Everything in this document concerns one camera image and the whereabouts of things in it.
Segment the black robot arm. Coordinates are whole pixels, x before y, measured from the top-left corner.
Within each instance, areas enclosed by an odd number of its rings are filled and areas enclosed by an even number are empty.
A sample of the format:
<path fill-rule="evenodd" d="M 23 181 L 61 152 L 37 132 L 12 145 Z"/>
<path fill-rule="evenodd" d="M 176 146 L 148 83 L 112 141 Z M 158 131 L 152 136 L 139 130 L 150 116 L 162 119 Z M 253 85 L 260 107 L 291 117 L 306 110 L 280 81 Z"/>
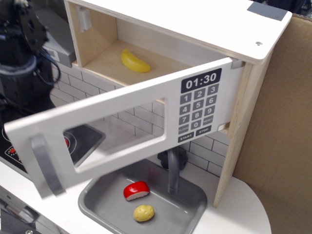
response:
<path fill-rule="evenodd" d="M 48 28 L 29 0 L 0 2 L 0 114 L 20 118 L 54 107 L 50 92 L 60 79 L 44 49 Z"/>

